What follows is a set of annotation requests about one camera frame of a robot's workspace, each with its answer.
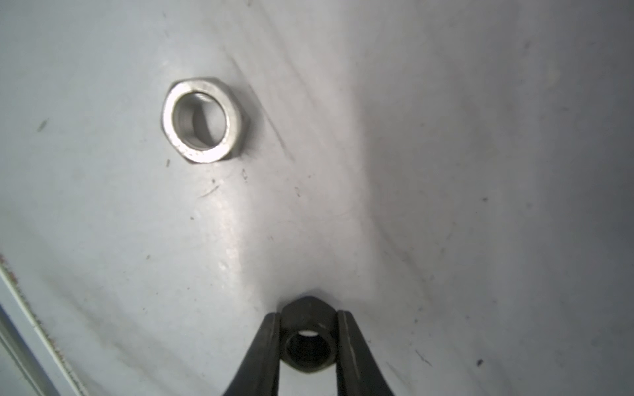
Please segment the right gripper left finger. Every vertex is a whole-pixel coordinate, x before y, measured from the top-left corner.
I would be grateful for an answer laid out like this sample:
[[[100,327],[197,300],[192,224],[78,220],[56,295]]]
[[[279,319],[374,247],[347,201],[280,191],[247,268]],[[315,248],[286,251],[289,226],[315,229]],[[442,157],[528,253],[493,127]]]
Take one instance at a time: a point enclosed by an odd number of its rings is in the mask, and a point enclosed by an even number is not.
[[[224,396],[278,395],[280,313],[268,313]]]

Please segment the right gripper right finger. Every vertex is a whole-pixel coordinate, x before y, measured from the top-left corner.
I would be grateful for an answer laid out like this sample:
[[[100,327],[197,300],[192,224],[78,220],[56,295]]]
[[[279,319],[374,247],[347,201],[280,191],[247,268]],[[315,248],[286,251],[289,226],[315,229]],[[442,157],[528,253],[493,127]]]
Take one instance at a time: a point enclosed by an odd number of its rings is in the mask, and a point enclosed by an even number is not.
[[[338,311],[338,395],[393,396],[352,313]]]

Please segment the black hex nut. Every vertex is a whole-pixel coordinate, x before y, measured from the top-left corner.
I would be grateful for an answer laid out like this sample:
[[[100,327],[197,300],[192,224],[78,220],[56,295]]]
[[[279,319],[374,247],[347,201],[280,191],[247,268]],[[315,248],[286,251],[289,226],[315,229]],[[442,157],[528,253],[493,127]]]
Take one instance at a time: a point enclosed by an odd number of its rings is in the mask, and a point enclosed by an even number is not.
[[[337,311],[323,300],[305,296],[282,308],[280,355],[290,367],[322,371],[338,355]]]

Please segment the silver hex nut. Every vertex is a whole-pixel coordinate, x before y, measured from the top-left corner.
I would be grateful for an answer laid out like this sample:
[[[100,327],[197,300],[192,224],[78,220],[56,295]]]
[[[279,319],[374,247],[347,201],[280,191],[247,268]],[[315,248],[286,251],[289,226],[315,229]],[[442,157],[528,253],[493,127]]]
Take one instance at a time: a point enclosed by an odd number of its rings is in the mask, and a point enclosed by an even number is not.
[[[224,130],[213,135],[209,113],[219,110]],[[168,89],[161,115],[163,133],[191,163],[215,163],[239,154],[249,119],[229,86],[213,77],[181,79]]]

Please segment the aluminium mounting rail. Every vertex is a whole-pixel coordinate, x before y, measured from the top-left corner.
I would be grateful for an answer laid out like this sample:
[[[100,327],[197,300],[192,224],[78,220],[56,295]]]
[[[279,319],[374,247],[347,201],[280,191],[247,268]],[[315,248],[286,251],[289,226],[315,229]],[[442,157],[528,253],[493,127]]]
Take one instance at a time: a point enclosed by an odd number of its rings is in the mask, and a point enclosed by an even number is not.
[[[86,395],[87,390],[62,358],[25,298],[18,281],[1,260],[1,387],[24,395]]]

